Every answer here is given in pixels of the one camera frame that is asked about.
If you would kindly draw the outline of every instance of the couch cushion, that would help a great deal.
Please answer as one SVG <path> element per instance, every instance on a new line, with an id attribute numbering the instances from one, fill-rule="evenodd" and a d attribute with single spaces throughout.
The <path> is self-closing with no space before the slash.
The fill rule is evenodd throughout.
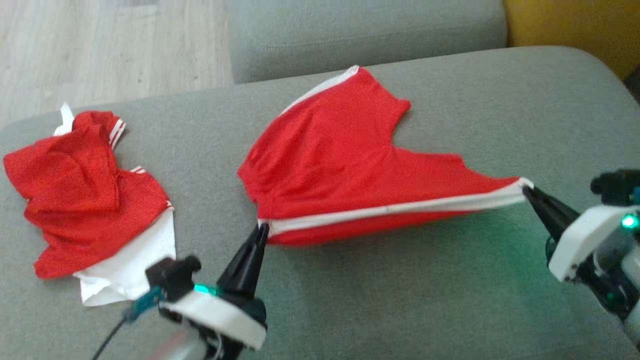
<path id="1" fill-rule="evenodd" d="M 412 109 L 394 142 L 457 152 L 495 176 L 526 176 L 579 210 L 594 175 L 637 167 L 640 109 L 602 63 L 562 47 L 500 49 L 373 66 Z M 214 282 L 255 225 L 236 169 L 278 113 L 330 74 L 99 106 L 127 122 L 116 148 L 175 206 L 179 256 Z M 52 133 L 58 113 L 0 131 L 0 153 Z M 0 359 L 89 359 L 123 304 L 86 309 L 76 279 L 41 281 L 44 248 L 0 176 Z M 245 359 L 634 359 L 617 319 L 546 268 L 544 227 L 526 204 L 307 248 L 270 247 L 257 293 L 264 349 Z M 104 360 L 144 359 L 175 329 L 155 311 Z"/>
<path id="2" fill-rule="evenodd" d="M 229 2 L 236 83 L 506 45 L 500 0 Z"/>

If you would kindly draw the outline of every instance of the shirt sleeve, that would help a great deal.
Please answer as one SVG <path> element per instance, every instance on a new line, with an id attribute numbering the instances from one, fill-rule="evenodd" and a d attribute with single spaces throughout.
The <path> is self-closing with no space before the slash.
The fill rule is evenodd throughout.
<path id="1" fill-rule="evenodd" d="M 78 114 L 74 120 L 74 130 L 90 126 L 103 127 L 104 133 L 102 137 L 112 149 L 116 147 L 126 125 L 121 118 L 111 111 L 84 111 Z"/>

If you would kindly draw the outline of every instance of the cable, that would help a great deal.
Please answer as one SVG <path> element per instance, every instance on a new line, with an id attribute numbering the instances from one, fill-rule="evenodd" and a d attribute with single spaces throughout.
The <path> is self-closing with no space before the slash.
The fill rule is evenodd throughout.
<path id="1" fill-rule="evenodd" d="M 220 333 L 218 331 L 216 331 L 216 337 L 218 339 L 218 348 L 216 349 L 216 354 L 213 355 L 213 357 L 211 358 L 212 360 L 220 360 L 222 358 L 222 353 L 223 353 L 222 336 L 220 336 Z"/>
<path id="2" fill-rule="evenodd" d="M 109 333 L 109 336 L 107 336 L 107 338 L 104 339 L 104 341 L 102 342 L 102 344 L 98 348 L 98 351 L 95 352 L 95 355 L 91 358 L 91 360 L 97 360 L 98 359 L 98 357 L 100 356 L 100 354 L 102 353 L 104 348 L 107 347 L 107 344 L 109 343 L 109 341 L 111 341 L 111 338 L 116 334 L 116 332 L 118 332 L 118 330 L 120 330 L 120 328 L 124 325 L 125 322 L 127 322 L 127 318 L 122 318 L 122 320 L 120 320 L 120 322 L 118 322 L 118 325 L 116 325 L 113 328 L 113 330 L 111 330 L 111 333 Z"/>

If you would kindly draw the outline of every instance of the white trim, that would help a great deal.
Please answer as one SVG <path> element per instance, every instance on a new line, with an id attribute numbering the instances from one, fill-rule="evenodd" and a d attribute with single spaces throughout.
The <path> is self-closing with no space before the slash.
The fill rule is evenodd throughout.
<path id="1" fill-rule="evenodd" d="M 124 128 L 125 126 L 127 126 L 127 123 L 125 123 L 124 121 L 118 119 L 118 121 L 116 122 L 116 127 L 120 125 L 120 127 L 118 128 L 115 137 L 111 140 L 111 149 L 115 149 L 116 144 L 118 143 L 118 140 L 120 139 L 120 136 L 122 135 L 122 133 L 124 132 Z"/>
<path id="2" fill-rule="evenodd" d="M 142 167 L 134 167 L 130 170 L 131 172 L 135 172 L 136 174 L 144 174 L 145 172 L 147 172 L 144 168 Z"/>
<path id="3" fill-rule="evenodd" d="M 317 85 L 316 87 L 314 87 L 313 89 L 309 90 L 308 92 L 306 92 L 304 95 L 302 95 L 301 97 L 297 98 L 294 102 L 291 103 L 291 105 L 287 106 L 286 109 L 282 110 L 282 112 L 280 113 L 281 115 L 284 114 L 285 112 L 287 112 L 287 110 L 291 109 L 295 104 L 298 104 L 299 102 L 302 102 L 306 99 L 308 99 L 309 97 L 312 97 L 315 94 L 319 94 L 329 88 L 332 88 L 338 84 L 341 84 L 345 81 L 347 81 L 351 76 L 354 76 L 355 74 L 358 74 L 358 70 L 360 70 L 360 67 L 358 65 L 354 65 L 352 67 L 350 67 L 349 69 L 347 69 L 347 71 L 343 72 L 342 74 L 338 75 L 338 76 L 334 76 L 331 79 L 327 79 L 325 81 L 323 81 L 322 83 L 320 83 L 319 85 Z"/>
<path id="4" fill-rule="evenodd" d="M 320 215 L 289 218 L 284 220 L 258 219 L 258 224 L 269 224 L 269 236 L 274 236 L 287 231 L 311 229 L 314 227 L 338 224 L 341 222 L 359 220 L 363 218 L 378 217 L 382 215 L 401 213 L 425 213 L 441 211 L 479 211 L 484 209 L 499 208 L 525 200 L 522 188 L 533 187 L 533 183 L 521 177 L 509 186 L 489 193 L 446 197 L 444 199 L 404 202 L 375 208 L 365 208 L 349 211 L 339 211 Z"/>
<path id="5" fill-rule="evenodd" d="M 111 129 L 111 133 L 109 134 L 109 143 L 113 143 L 113 138 L 116 136 L 118 130 L 120 130 L 120 126 L 122 125 L 122 120 L 118 119 L 116 124 Z"/>

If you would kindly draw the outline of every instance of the red shirt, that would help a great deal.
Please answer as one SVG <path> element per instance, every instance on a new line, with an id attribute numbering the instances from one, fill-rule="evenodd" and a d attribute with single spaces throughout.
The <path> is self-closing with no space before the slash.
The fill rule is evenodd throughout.
<path id="1" fill-rule="evenodd" d="M 24 216 L 48 247 L 34 264 L 43 279 L 71 275 L 110 258 L 170 206 L 147 172 L 119 169 L 113 146 L 124 123 L 111 112 L 80 113 L 73 131 L 4 157 Z"/>
<path id="2" fill-rule="evenodd" d="M 409 101 L 394 97 L 365 69 L 350 71 L 356 72 L 278 116 L 249 151 L 238 176 L 261 221 L 273 228 L 314 215 L 351 219 L 336 213 L 486 194 L 519 181 L 478 174 L 457 154 L 394 146 L 392 133 Z M 398 211 L 276 230 L 270 242 L 307 245 L 468 212 Z"/>

